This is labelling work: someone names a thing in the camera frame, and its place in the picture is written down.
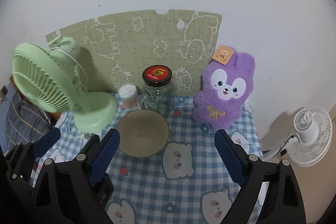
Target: green cloth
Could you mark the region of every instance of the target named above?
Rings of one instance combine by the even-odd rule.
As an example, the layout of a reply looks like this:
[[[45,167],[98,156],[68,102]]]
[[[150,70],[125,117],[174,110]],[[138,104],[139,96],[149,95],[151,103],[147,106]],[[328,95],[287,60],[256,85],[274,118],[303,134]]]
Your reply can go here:
[[[62,34],[82,47],[77,58],[88,75],[88,90],[117,91],[137,85],[152,65],[168,66],[178,95],[195,95],[214,53],[221,15],[189,10],[141,10],[82,21],[46,36]],[[76,68],[82,83],[85,76]]]

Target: plaid pillow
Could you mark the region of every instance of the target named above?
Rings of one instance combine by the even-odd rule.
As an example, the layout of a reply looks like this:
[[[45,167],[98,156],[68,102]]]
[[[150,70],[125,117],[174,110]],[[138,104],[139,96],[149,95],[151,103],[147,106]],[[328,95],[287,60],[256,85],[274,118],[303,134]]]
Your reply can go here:
[[[51,130],[50,115],[16,93],[11,99],[5,130],[11,150],[19,142],[37,141],[48,133]]]

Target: fan base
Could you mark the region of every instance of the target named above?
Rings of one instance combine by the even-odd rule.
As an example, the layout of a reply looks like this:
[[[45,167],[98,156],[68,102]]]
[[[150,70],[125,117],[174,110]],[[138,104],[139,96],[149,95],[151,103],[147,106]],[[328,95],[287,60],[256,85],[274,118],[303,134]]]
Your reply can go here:
[[[95,133],[112,122],[118,110],[118,103],[113,95],[106,92],[89,92],[87,99],[91,111],[76,110],[74,121],[81,132]]]

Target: purple plush toy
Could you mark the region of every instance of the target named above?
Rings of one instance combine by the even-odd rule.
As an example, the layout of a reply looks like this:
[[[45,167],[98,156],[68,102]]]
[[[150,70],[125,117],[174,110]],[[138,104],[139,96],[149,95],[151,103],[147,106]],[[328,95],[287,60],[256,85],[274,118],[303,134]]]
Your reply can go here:
[[[195,96],[191,117],[209,123],[215,131],[228,129],[240,118],[241,105],[252,93],[254,68],[252,55],[236,51],[226,65],[211,61],[203,72],[203,90]]]

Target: metal screw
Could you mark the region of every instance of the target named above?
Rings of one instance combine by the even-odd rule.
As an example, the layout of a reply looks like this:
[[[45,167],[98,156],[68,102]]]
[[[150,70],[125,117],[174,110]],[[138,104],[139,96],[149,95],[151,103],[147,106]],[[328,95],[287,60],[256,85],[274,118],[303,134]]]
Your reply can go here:
[[[290,165],[288,160],[282,160],[282,163],[283,163],[283,165],[286,165],[286,166]]]
[[[85,160],[85,155],[84,154],[79,154],[77,157],[76,157],[77,160]]]
[[[252,160],[252,161],[257,161],[258,160],[258,156],[255,155],[255,154],[251,154],[251,155],[249,155],[249,159]]]
[[[49,165],[49,164],[51,164],[52,162],[53,162],[52,159],[46,159],[46,160],[44,161],[44,164],[45,164],[45,165]]]

